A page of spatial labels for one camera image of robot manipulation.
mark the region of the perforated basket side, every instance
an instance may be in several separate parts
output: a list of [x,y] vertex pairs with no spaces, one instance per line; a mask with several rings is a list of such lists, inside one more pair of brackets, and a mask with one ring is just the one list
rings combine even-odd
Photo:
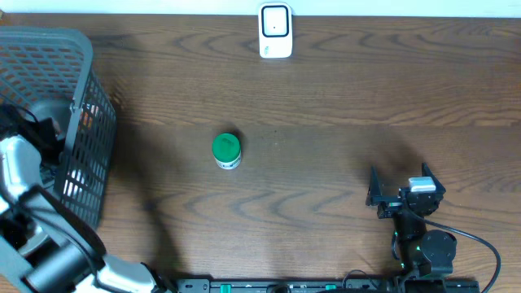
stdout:
[[55,192],[64,205],[93,227],[99,223],[108,168],[116,135],[116,114],[91,71],[77,124],[77,135],[64,177]]

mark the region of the laundry basket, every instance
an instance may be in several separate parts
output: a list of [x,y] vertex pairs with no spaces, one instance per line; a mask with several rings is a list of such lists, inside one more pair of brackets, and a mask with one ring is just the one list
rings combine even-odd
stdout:
[[99,224],[116,114],[92,70],[89,39],[61,28],[0,27],[0,103],[52,118],[64,149],[42,180],[91,227]]

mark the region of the green lid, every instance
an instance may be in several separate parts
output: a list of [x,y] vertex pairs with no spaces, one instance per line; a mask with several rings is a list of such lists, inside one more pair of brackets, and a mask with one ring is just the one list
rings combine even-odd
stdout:
[[213,140],[212,151],[218,161],[229,163],[239,157],[241,145],[233,134],[223,133]]

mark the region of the small jar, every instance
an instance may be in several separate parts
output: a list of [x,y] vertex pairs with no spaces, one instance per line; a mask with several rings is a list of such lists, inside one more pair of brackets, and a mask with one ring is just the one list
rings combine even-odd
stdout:
[[225,170],[237,168],[241,163],[241,145],[231,133],[219,134],[213,140],[212,152],[217,165]]

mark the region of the wooden table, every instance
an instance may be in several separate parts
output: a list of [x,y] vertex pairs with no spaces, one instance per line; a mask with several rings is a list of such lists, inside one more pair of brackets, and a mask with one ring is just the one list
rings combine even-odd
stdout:
[[[93,43],[119,119],[99,227],[111,254],[174,277],[396,272],[392,221],[364,205],[370,166],[397,188],[426,161],[447,189],[429,218],[490,241],[493,291],[521,291],[521,20],[297,16],[279,60],[258,55],[252,16],[7,22]],[[243,162],[224,171],[211,143],[231,129]],[[454,277],[483,288],[494,267],[458,237]]]

